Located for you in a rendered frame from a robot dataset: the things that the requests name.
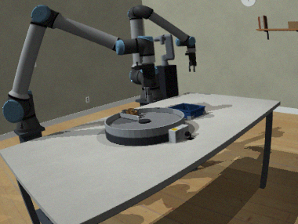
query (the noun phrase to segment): blue plastic container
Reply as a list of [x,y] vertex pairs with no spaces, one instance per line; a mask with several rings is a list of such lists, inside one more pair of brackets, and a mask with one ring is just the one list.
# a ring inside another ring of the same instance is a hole
[[184,112],[184,118],[188,120],[194,119],[195,117],[199,117],[203,115],[203,113],[205,112],[205,106],[189,104],[189,103],[177,104],[170,108]]

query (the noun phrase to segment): wooden floor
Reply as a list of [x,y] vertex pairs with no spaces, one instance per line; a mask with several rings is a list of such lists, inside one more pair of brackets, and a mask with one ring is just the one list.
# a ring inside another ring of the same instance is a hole
[[[138,105],[129,103],[53,125],[43,135],[129,107]],[[262,190],[264,130],[265,119],[197,171],[102,223],[298,224],[298,115],[274,112],[270,167]],[[17,143],[17,137],[1,141],[0,149]],[[31,223],[16,180],[1,157],[0,223]]]

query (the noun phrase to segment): blue bin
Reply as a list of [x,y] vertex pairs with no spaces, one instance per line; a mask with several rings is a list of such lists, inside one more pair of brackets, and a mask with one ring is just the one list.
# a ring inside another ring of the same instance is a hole
[[205,112],[205,106],[189,104],[189,103],[177,104],[170,108],[184,112],[184,118],[188,120],[194,119],[195,117],[199,117],[203,115]]

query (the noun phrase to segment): clock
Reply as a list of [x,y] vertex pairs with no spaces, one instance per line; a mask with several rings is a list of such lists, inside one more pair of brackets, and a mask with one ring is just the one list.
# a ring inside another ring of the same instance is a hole
[[256,3],[256,0],[241,0],[245,6],[253,6]]

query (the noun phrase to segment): table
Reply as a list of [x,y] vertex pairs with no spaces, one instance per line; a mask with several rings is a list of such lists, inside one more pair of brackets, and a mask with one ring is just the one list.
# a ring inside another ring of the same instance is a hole
[[280,102],[187,93],[142,108],[179,103],[205,106],[205,115],[186,121],[192,140],[121,146],[106,139],[103,118],[1,150],[16,176],[32,222],[39,220],[31,198],[52,223],[102,222],[183,177],[264,118],[260,188],[266,186],[272,111]]

